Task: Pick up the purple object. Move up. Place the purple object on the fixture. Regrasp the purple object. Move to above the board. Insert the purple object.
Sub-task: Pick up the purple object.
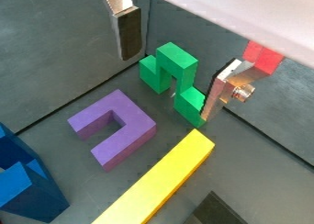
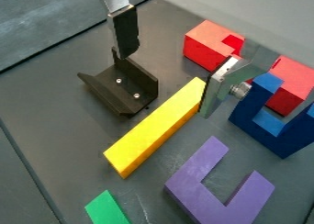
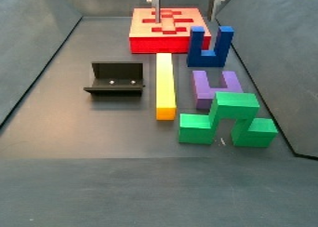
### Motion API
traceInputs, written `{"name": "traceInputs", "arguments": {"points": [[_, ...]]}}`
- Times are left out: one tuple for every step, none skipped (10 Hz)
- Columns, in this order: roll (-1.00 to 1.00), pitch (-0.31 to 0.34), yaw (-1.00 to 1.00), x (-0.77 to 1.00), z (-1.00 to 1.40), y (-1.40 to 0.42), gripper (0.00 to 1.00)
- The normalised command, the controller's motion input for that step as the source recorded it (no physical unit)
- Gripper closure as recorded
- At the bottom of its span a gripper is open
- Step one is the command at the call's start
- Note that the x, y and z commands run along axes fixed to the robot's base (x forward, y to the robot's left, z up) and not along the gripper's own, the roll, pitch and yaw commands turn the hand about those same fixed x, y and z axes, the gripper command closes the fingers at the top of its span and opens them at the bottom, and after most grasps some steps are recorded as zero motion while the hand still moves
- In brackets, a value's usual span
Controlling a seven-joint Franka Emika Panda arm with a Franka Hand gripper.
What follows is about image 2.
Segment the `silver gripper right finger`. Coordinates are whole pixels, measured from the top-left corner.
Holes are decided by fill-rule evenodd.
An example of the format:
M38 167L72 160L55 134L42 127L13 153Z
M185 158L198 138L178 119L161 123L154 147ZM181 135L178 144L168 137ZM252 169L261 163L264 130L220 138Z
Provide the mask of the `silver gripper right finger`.
M279 54L263 46L255 46L243 47L240 56L240 60L228 57L206 78L198 107L202 118L212 115L227 95L233 95L237 99L245 97L249 89L245 80L269 70Z

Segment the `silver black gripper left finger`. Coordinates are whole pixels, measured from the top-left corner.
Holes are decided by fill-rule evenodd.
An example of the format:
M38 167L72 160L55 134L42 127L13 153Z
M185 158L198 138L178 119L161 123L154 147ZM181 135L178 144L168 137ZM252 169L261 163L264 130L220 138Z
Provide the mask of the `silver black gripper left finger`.
M108 22L118 58L126 58L140 47L137 11L128 0L98 0L108 9Z

